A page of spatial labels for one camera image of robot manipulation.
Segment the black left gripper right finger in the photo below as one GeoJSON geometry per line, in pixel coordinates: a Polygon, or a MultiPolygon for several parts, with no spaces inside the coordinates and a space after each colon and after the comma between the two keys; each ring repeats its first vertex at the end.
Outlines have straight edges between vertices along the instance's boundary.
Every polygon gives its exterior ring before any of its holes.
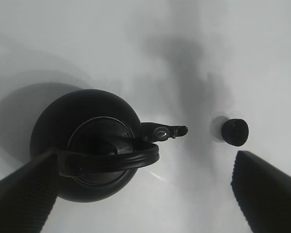
{"type": "Polygon", "coordinates": [[[249,151],[239,151],[231,187],[252,232],[291,233],[291,176],[249,151]]]}

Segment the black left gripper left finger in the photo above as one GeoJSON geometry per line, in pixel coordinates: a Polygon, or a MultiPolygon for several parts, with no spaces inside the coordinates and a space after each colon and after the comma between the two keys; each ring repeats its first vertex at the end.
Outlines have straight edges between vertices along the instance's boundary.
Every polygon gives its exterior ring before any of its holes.
{"type": "Polygon", "coordinates": [[[44,153],[0,180],[0,233],[39,233],[58,197],[58,159],[44,153]]]}

